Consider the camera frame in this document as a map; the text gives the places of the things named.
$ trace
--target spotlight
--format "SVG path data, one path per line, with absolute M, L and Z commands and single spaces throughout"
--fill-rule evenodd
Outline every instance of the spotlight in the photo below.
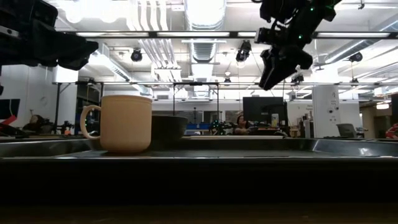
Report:
M 236 54 L 237 62 L 244 62 L 249 57 L 249 52 L 251 51 L 251 44 L 249 40 L 244 40 L 238 49 Z
M 245 62 L 236 62 L 237 68 L 244 68 L 245 65 L 246 65 Z
M 292 77 L 291 83 L 294 84 L 300 84 L 301 82 L 304 82 L 304 76 L 302 74 L 298 74 Z
M 358 52 L 356 54 L 349 56 L 348 60 L 350 62 L 360 62 L 360 61 L 362 61 L 362 58 L 363 58 L 363 56 L 362 56 L 361 52 Z
M 141 49 L 134 49 L 132 51 L 131 60 L 133 62 L 140 62 L 142 60 Z

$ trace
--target beige mug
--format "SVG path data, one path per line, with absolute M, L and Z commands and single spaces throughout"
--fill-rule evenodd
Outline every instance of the beige mug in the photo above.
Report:
M 87 133 L 85 119 L 92 109 L 101 111 L 101 136 Z M 80 116 L 80 129 L 88 139 L 99 139 L 109 152 L 141 152 L 150 144 L 152 100 L 142 96 L 104 96 L 101 107 L 85 106 Z

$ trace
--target office chair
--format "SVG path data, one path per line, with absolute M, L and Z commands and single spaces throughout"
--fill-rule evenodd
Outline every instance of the office chair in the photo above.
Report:
M 357 138 L 353 124 L 336 124 L 341 137 Z

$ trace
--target monitor screen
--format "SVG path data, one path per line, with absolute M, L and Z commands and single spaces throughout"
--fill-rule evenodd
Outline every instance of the monitor screen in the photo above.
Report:
M 18 117 L 20 99 L 0 100 L 0 119 L 8 119 L 11 115 Z
M 246 121 L 271 123 L 272 114 L 279 115 L 279 121 L 287 116 L 283 97 L 244 97 L 243 116 Z

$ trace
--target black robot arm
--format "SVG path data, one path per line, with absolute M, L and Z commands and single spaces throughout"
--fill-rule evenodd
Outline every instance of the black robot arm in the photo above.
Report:
M 270 29 L 260 28 L 255 43 L 271 45 L 261 54 L 264 71 L 259 86 L 270 90 L 301 69 L 309 69 L 312 56 L 303 51 L 323 19 L 331 22 L 336 16 L 334 6 L 341 0 L 263 0 L 260 16 L 267 22 L 274 18 Z
M 43 0 L 0 0 L 0 66 L 41 64 L 79 70 L 98 48 L 54 29 L 58 11 Z

